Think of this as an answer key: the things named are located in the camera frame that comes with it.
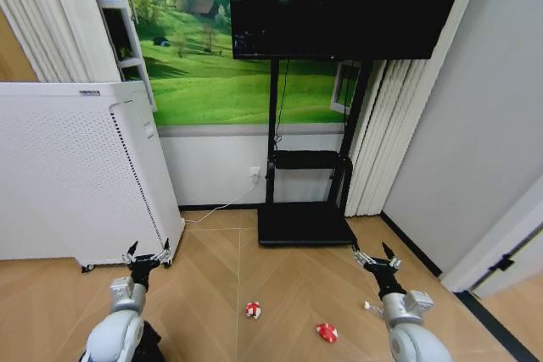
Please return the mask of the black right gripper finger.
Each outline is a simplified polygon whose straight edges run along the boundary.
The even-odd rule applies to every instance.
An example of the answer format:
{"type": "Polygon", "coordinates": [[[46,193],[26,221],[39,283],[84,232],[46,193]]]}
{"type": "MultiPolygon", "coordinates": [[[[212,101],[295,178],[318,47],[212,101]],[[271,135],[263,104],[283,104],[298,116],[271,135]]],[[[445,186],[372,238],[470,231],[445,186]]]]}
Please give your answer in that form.
{"type": "Polygon", "coordinates": [[[394,251],[385,242],[382,242],[382,246],[388,260],[388,266],[393,269],[399,269],[402,260],[395,255],[394,251]]]}
{"type": "Polygon", "coordinates": [[[353,257],[356,263],[362,268],[368,268],[373,264],[373,258],[363,253],[357,245],[352,245],[353,257]]]}

